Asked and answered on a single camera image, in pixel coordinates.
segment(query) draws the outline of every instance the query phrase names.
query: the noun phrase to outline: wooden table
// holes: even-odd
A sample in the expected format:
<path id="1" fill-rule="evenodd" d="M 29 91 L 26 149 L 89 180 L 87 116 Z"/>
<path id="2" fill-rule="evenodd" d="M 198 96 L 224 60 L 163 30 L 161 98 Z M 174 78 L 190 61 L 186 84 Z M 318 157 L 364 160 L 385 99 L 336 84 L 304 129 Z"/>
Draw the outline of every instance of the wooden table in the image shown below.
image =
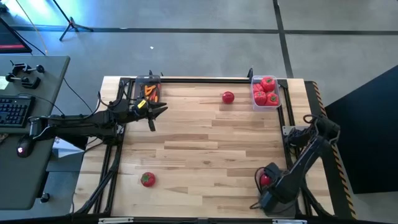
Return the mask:
<path id="1" fill-rule="evenodd" d="M 104 101 L 116 99 L 119 79 L 104 77 Z M 287 81 L 295 124 L 308 125 L 302 119 L 310 113 L 304 82 Z M 232 105 L 221 102 L 224 91 L 235 94 Z M 126 127 L 112 216 L 265 218 L 249 206 L 258 200 L 254 171 L 270 162 L 286 168 L 277 111 L 254 112 L 248 84 L 163 83 L 162 101 L 169 108 L 157 118 L 156 132 L 146 120 Z M 98 185 L 104 150 L 85 154 L 76 209 Z M 152 188 L 140 183 L 148 171 L 157 177 Z M 307 184 L 333 214 L 321 159 L 309 170 Z"/>

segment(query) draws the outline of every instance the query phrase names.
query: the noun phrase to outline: concrete floor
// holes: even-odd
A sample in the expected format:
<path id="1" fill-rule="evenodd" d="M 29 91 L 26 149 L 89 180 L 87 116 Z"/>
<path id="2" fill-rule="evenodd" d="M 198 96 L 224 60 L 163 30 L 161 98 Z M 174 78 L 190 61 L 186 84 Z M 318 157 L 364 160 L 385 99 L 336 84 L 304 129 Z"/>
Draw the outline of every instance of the concrete floor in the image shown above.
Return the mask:
<path id="1" fill-rule="evenodd" d="M 15 0 L 2 2 L 10 8 L 10 14 L 2 15 L 9 25 L 29 26 Z M 37 25 L 67 24 L 52 1 L 19 2 Z M 278 28 L 272 0 L 57 2 L 77 23 L 99 28 Z M 279 6 L 285 30 L 398 30 L 396 0 L 279 0 Z M 44 49 L 35 32 L 19 32 Z M 245 77 L 252 67 L 255 74 L 287 77 L 278 34 L 69 32 L 60 42 L 61 32 L 40 33 L 50 55 L 71 57 L 65 78 L 92 108 L 105 75 L 143 75 L 151 69 L 168 76 Z M 289 34 L 286 44 L 293 76 L 318 82 L 325 105 L 397 65 L 396 34 Z M 86 113 L 78 98 L 72 104 L 65 103 L 70 94 L 62 85 L 56 104 L 64 113 Z M 53 160 L 45 189 L 53 195 L 51 201 L 37 202 L 29 211 L 0 211 L 0 220 L 68 213 L 80 161 L 78 156 Z M 62 189 L 55 187 L 59 182 L 65 183 Z M 398 223 L 393 209 L 398 206 L 397 197 L 398 192 L 354 195 L 358 218 Z"/>

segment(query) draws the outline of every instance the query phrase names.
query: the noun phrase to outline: red tomato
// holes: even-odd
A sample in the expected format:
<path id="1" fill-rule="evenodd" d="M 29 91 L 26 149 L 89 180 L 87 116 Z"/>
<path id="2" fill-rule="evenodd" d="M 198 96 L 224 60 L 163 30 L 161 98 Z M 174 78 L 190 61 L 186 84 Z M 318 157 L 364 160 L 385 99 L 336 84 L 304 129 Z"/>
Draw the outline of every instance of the red tomato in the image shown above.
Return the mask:
<path id="1" fill-rule="evenodd" d="M 264 106 L 266 101 L 267 101 L 266 93 L 264 93 L 263 91 L 254 93 L 254 102 L 256 102 L 258 106 Z"/>
<path id="2" fill-rule="evenodd" d="M 266 106 L 278 106 L 278 105 L 279 105 L 278 95 L 276 95 L 275 93 L 269 93 L 267 95 Z"/>
<path id="3" fill-rule="evenodd" d="M 260 186 L 268 186 L 272 183 L 272 180 L 269 176 L 262 174 L 260 177 Z"/>
<path id="4" fill-rule="evenodd" d="M 274 91 L 275 80 L 271 77 L 264 77 L 261 80 L 261 86 L 263 87 L 263 89 L 266 93 L 270 92 L 270 91 Z"/>
<path id="5" fill-rule="evenodd" d="M 146 172 L 141 177 L 141 183 L 145 187 L 152 187 L 156 183 L 155 175 L 151 172 Z"/>
<path id="6" fill-rule="evenodd" d="M 261 84 L 260 83 L 254 84 L 253 85 L 253 93 L 257 93 L 259 91 L 264 91 L 264 89 L 261 86 Z"/>
<path id="7" fill-rule="evenodd" d="M 226 91 L 223 94 L 223 101 L 224 103 L 232 103 L 235 99 L 235 96 L 233 93 L 231 93 L 230 91 Z"/>

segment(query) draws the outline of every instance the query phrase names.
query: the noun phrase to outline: container of tomatoes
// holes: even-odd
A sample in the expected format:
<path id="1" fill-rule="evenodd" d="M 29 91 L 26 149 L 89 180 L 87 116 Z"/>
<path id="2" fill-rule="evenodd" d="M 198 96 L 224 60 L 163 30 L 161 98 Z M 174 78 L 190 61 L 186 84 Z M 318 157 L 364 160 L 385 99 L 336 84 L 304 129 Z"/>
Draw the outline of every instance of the container of tomatoes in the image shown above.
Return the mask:
<path id="1" fill-rule="evenodd" d="M 278 108 L 281 104 L 276 77 L 255 75 L 251 79 L 251 95 L 254 111 L 267 111 Z"/>

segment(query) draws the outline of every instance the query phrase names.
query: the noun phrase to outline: monitor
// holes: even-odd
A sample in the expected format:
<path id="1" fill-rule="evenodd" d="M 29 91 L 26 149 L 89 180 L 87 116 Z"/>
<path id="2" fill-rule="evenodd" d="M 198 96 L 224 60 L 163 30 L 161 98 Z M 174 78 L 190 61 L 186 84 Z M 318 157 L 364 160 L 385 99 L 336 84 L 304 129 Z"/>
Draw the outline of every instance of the monitor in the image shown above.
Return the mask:
<path id="1" fill-rule="evenodd" d="M 0 18 L 0 54 L 31 52 L 32 49 Z"/>

